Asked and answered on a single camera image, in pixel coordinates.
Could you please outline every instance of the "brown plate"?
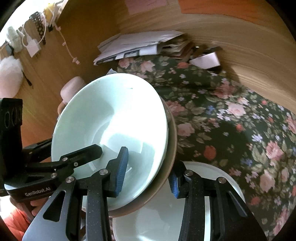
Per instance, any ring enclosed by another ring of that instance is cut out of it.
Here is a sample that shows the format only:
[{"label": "brown plate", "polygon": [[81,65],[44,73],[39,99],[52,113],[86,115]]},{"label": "brown plate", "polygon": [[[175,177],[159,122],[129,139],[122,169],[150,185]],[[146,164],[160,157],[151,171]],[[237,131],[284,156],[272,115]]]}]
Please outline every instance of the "brown plate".
[{"label": "brown plate", "polygon": [[121,208],[109,211],[109,217],[111,218],[128,215],[140,209],[146,203],[148,203],[155,196],[155,194],[161,189],[161,187],[165,184],[170,174],[170,171],[173,167],[176,151],[177,151],[177,127],[174,120],[174,116],[170,111],[170,108],[162,98],[161,100],[165,108],[165,112],[168,120],[168,128],[169,128],[168,147],[167,147],[166,156],[163,160],[161,168],[159,169],[156,177],[153,179],[150,185],[136,199],[134,199],[133,201],[131,201],[130,203],[128,203],[127,205]]}]

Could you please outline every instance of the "floral tablecloth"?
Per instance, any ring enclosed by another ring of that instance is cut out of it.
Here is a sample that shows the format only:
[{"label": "floral tablecloth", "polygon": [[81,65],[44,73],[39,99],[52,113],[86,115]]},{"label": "floral tablecloth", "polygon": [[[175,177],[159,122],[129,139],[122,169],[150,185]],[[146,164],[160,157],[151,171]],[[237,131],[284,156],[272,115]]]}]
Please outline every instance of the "floral tablecloth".
[{"label": "floral tablecloth", "polygon": [[296,117],[241,84],[163,56],[124,58],[117,72],[149,82],[178,128],[176,158],[231,175],[271,240],[296,201]]}]

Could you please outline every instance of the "charger plug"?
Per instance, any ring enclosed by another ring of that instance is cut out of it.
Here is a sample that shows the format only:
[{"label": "charger plug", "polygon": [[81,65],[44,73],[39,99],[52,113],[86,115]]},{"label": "charger plug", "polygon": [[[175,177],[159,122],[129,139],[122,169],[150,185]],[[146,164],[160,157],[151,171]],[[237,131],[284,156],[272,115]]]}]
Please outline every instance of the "charger plug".
[{"label": "charger plug", "polygon": [[41,47],[36,39],[29,40],[28,37],[29,36],[27,36],[28,45],[26,46],[26,48],[32,58],[36,53],[38,53],[39,50],[41,50]]}]

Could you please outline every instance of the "white fluffy object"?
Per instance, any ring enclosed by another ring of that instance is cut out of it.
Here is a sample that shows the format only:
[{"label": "white fluffy object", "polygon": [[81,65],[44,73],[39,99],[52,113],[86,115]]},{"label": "white fluffy object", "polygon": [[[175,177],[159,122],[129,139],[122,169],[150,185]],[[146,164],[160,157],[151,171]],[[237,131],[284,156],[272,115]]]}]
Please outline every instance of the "white fluffy object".
[{"label": "white fluffy object", "polygon": [[22,84],[22,64],[9,56],[0,61],[0,98],[13,98]]},{"label": "white fluffy object", "polygon": [[18,33],[12,26],[7,29],[7,38],[10,41],[10,45],[13,47],[14,52],[18,53],[22,50],[22,41]]}]

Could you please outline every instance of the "ceramic bowl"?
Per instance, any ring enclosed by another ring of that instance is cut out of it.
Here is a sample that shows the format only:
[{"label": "ceramic bowl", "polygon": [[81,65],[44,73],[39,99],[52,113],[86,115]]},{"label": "ceramic bowl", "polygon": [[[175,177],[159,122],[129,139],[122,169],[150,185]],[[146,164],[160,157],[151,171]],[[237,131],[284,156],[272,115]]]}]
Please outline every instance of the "ceramic bowl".
[{"label": "ceramic bowl", "polygon": [[169,132],[168,147],[161,168],[150,185],[136,199],[121,208],[109,211],[109,217],[111,218],[128,215],[143,207],[162,188],[170,174],[177,151],[177,127],[170,108],[163,99],[162,102],[167,115]]},{"label": "ceramic bowl", "polygon": [[155,89],[138,76],[110,74],[82,88],[65,107],[54,129],[52,160],[100,145],[103,154],[99,159],[75,169],[73,176],[80,179],[105,168],[126,146],[129,160],[122,191],[108,199],[108,209],[114,210],[138,197],[154,179],[167,138],[166,114]]},{"label": "ceramic bowl", "polygon": [[[186,168],[201,177],[216,180],[225,177],[244,200],[238,184],[227,173],[217,167],[199,163],[185,162]],[[141,209],[113,219],[113,232],[116,241],[178,241],[185,199],[176,199],[170,191],[168,181],[162,189]],[[205,239],[210,240],[210,206],[205,197]]]}]

